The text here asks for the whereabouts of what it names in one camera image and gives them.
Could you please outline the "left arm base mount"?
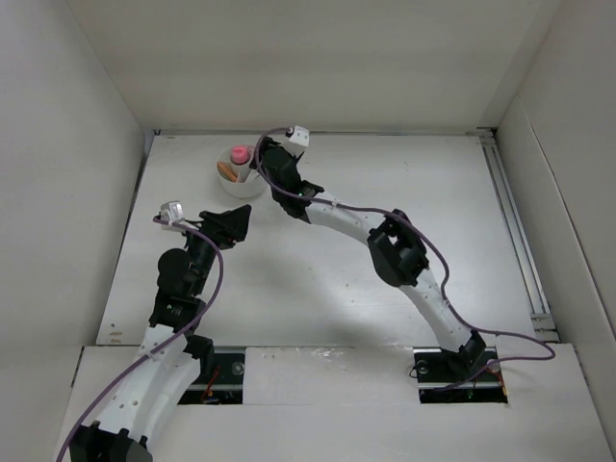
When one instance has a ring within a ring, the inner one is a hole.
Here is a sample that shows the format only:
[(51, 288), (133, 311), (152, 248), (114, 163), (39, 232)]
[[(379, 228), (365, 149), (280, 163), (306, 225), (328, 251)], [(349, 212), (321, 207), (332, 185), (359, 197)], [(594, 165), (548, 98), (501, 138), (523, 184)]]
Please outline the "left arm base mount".
[(180, 398), (180, 405), (236, 405), (243, 403), (244, 349), (217, 349), (207, 374), (200, 375)]

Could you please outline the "orange correction tape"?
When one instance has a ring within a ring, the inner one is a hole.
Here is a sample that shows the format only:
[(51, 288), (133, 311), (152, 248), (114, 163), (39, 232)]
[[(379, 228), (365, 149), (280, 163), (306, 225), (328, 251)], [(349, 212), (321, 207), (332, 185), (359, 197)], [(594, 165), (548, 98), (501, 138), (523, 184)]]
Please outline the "orange correction tape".
[(219, 174), (227, 181), (233, 183), (239, 183), (241, 181), (241, 175), (237, 172), (237, 170), (232, 164), (225, 162), (217, 162), (217, 169)]

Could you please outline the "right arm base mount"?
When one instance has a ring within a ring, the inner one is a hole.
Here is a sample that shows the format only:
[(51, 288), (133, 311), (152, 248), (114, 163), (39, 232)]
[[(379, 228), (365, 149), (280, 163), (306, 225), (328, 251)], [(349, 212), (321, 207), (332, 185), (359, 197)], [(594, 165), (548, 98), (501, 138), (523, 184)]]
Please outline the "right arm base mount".
[(413, 357), (409, 376), (417, 383), (421, 404), (508, 402), (501, 372), (487, 371), (475, 376), (481, 367), (498, 358), (494, 347), (488, 347), (469, 372), (450, 365), (439, 348), (416, 348)]

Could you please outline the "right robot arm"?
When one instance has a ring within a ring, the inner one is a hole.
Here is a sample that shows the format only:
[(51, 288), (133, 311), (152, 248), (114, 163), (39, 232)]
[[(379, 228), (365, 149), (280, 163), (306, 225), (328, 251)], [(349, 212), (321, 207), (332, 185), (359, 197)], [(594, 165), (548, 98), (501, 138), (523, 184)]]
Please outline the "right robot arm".
[(409, 227), (401, 210), (361, 211), (337, 202), (323, 187), (301, 178), (297, 164), (303, 149), (288, 141), (263, 136), (254, 154), (273, 200), (287, 215), (337, 231), (367, 247), (377, 276), (405, 294), (432, 329), (454, 379), (468, 378), (478, 370), (485, 342), (449, 308), (429, 267), (424, 241)]

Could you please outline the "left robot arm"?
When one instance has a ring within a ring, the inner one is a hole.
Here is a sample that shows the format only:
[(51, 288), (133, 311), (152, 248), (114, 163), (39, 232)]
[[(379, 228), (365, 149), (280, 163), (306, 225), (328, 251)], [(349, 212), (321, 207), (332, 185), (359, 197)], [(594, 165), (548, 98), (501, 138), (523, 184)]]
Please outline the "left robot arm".
[[(135, 359), (69, 430), (59, 460), (152, 460), (150, 447), (181, 397), (214, 372), (213, 342), (195, 332), (212, 305), (200, 296), (213, 267), (224, 273), (222, 251), (245, 240), (251, 211), (248, 205), (203, 211), (191, 221), (178, 202), (161, 207), (154, 222), (180, 232), (186, 241), (158, 260), (158, 291)], [(97, 415), (87, 423), (91, 412)]]

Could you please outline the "pink glue bottle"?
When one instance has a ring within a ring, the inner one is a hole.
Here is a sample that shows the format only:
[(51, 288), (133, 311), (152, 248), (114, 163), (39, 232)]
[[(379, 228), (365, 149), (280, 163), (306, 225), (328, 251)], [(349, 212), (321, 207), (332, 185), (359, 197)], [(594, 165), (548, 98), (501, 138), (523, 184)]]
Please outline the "pink glue bottle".
[(230, 161), (233, 165), (243, 166), (250, 163), (251, 152), (246, 145), (236, 145), (231, 148)]

